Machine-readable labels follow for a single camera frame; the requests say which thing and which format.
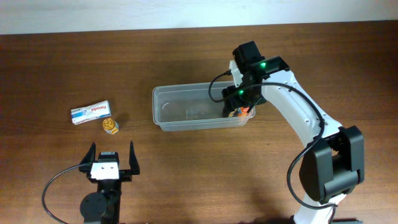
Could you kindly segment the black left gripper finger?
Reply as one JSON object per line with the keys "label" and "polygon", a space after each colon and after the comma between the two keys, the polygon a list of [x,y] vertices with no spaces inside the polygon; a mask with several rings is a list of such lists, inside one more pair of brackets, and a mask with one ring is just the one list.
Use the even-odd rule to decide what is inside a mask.
{"label": "black left gripper finger", "polygon": [[139,163],[134,150],[134,143],[131,141],[129,146],[129,166],[132,175],[140,174]]}
{"label": "black left gripper finger", "polygon": [[80,162],[80,167],[78,168],[80,172],[89,172],[91,170],[91,166],[95,161],[95,154],[96,144],[93,142],[90,146],[90,149]]}

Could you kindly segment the orange tube white cap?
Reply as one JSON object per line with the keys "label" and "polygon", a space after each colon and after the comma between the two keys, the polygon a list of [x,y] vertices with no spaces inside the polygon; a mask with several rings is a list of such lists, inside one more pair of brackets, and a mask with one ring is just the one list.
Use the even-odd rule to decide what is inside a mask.
{"label": "orange tube white cap", "polygon": [[250,107],[240,107],[236,110],[237,117],[247,116],[251,111]]}

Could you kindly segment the clear plastic container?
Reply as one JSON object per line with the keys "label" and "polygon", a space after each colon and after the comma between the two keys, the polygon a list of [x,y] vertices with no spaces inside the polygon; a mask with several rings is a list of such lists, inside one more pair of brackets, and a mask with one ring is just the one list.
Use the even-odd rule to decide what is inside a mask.
{"label": "clear plastic container", "polygon": [[163,131],[230,128],[244,126],[253,118],[223,117],[222,103],[213,102],[208,95],[209,83],[157,86],[152,92],[153,121]]}

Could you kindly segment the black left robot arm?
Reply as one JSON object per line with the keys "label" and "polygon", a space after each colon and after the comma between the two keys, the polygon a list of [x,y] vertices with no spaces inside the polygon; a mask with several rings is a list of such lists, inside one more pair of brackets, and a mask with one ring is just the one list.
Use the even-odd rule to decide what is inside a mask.
{"label": "black left robot arm", "polygon": [[122,183],[131,182],[134,175],[140,174],[140,167],[134,152],[134,144],[129,145],[129,168],[119,168],[117,152],[101,152],[96,155],[96,144],[92,144],[80,162],[79,171],[97,185],[96,192],[84,197],[80,213],[84,223],[119,223]]}

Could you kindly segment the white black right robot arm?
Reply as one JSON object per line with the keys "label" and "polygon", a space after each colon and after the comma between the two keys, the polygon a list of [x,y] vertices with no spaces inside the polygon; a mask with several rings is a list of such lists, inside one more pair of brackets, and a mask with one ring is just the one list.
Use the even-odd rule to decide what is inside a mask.
{"label": "white black right robot arm", "polygon": [[338,204],[364,181],[364,136],[324,112],[300,86],[280,57],[265,58],[255,42],[233,50],[222,91],[223,116],[245,116],[265,102],[274,105],[304,149],[289,165],[287,186],[298,212],[286,223],[333,223]]}

